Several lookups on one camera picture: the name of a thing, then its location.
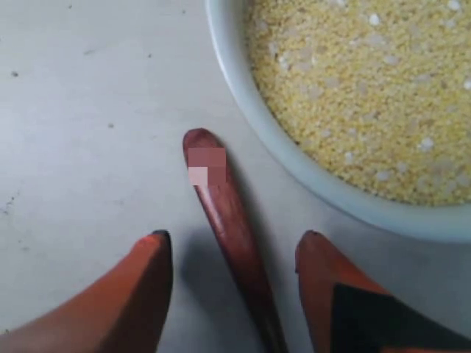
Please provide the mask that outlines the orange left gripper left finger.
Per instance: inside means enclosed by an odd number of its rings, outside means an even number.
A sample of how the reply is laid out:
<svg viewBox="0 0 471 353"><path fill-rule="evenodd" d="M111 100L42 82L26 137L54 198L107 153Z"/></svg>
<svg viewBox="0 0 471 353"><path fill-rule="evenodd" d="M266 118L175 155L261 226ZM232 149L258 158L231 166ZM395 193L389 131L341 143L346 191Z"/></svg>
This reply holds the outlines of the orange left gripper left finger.
<svg viewBox="0 0 471 353"><path fill-rule="evenodd" d="M170 234L158 230L88 288L1 335L1 351L156 352L172 285Z"/></svg>

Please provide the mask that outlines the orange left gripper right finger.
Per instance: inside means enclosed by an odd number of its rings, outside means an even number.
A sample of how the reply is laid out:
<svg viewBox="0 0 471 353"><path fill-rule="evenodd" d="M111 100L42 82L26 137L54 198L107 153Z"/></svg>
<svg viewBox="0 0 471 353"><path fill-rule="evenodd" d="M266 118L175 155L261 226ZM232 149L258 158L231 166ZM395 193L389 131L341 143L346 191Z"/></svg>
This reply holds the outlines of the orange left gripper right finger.
<svg viewBox="0 0 471 353"><path fill-rule="evenodd" d="M315 352L470 351L470 339L398 301L318 232L298 243L296 272Z"/></svg>

